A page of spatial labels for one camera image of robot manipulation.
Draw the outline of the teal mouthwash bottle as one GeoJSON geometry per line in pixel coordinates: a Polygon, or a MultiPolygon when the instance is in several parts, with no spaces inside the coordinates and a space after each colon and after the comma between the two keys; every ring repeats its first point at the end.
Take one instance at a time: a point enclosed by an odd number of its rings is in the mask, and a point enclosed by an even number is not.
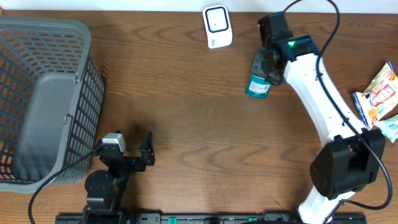
{"type": "Polygon", "coordinates": [[[253,98],[267,98],[271,86],[271,83],[265,81],[264,78],[251,74],[245,94],[253,98]]]}

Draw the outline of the yellow red snack bag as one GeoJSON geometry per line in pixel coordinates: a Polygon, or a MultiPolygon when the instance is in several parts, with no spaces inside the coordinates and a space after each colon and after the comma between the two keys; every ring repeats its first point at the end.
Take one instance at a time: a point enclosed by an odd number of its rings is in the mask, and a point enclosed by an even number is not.
{"type": "Polygon", "coordinates": [[[363,92],[354,92],[353,98],[360,118],[367,129],[388,114],[397,105],[397,72],[387,62],[363,92]]]}

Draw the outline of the light teal wipes packet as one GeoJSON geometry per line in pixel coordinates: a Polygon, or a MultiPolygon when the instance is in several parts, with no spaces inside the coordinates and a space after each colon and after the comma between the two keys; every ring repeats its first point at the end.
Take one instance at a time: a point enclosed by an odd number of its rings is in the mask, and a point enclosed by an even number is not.
{"type": "Polygon", "coordinates": [[[395,115],[389,119],[378,121],[375,126],[381,130],[383,135],[394,143],[398,138],[398,127],[397,127],[398,115],[395,115]]]}

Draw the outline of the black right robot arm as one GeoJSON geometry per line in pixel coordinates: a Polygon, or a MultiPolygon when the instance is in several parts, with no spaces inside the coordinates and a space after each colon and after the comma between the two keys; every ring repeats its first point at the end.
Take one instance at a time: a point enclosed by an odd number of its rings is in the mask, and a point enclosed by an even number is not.
{"type": "Polygon", "coordinates": [[[331,223],[338,207],[385,169],[381,157],[386,140],[353,114],[331,81],[313,39],[293,35],[284,12],[266,15],[257,24],[264,48],[256,53],[252,74],[271,85],[287,83],[294,89],[322,146],[310,165],[313,187],[291,220],[331,223]]]}

